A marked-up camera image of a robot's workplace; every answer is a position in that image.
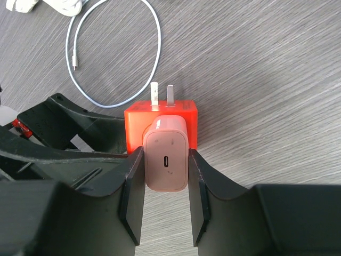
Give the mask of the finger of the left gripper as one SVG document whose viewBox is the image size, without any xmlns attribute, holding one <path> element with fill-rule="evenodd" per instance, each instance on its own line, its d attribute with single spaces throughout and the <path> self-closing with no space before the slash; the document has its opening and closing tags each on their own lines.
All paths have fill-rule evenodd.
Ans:
<svg viewBox="0 0 341 256">
<path fill-rule="evenodd" d="M 90 112 L 56 93 L 20 113 L 21 121 L 43 145 L 66 150 L 78 135 L 93 150 L 122 154 L 126 151 L 124 119 Z"/>
<path fill-rule="evenodd" d="M 127 155 L 39 146 L 1 128 L 1 184 L 29 180 L 56 180 L 71 187 L 121 183 L 130 175 Z"/>
</svg>

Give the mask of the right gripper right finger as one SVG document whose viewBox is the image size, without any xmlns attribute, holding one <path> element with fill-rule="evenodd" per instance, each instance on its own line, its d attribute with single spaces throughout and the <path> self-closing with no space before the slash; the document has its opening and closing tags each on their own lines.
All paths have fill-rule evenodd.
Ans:
<svg viewBox="0 0 341 256">
<path fill-rule="evenodd" d="M 189 151 L 193 244 L 199 255 L 340 255 L 340 186 L 245 188 Z"/>
</svg>

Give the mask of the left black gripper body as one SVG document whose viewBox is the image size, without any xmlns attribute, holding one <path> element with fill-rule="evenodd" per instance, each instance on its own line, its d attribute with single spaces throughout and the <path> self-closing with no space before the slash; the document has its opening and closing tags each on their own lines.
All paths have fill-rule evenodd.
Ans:
<svg viewBox="0 0 341 256">
<path fill-rule="evenodd" d="M 25 129 L 18 121 L 18 112 L 1 106 L 1 149 L 32 149 L 33 143 L 24 135 Z"/>
</svg>

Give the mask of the red cube socket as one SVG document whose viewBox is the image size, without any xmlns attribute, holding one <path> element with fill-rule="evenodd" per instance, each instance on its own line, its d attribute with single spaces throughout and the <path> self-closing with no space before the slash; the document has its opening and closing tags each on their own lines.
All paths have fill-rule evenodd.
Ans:
<svg viewBox="0 0 341 256">
<path fill-rule="evenodd" d="M 158 100 L 158 83 L 151 83 L 151 100 L 138 101 L 124 111 L 126 148 L 131 154 L 142 146 L 145 134 L 158 116 L 181 116 L 186 121 L 189 147 L 198 148 L 198 110 L 192 100 L 175 100 L 174 86 L 167 86 L 167 100 Z"/>
</svg>

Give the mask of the pink charger plug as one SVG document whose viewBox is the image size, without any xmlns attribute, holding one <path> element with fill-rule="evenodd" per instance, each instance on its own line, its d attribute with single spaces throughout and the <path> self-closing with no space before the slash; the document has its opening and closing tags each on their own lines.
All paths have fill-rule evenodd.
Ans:
<svg viewBox="0 0 341 256">
<path fill-rule="evenodd" d="M 178 192 L 188 184 L 189 139 L 179 115 L 155 118 L 143 139 L 145 181 L 160 192 Z"/>
</svg>

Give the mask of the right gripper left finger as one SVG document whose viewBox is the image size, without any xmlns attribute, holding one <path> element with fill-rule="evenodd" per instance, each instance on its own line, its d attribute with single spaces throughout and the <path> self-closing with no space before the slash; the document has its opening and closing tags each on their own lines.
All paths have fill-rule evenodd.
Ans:
<svg viewBox="0 0 341 256">
<path fill-rule="evenodd" d="M 144 203 L 144 153 L 71 187 L 1 182 L 1 255 L 134 255 Z"/>
</svg>

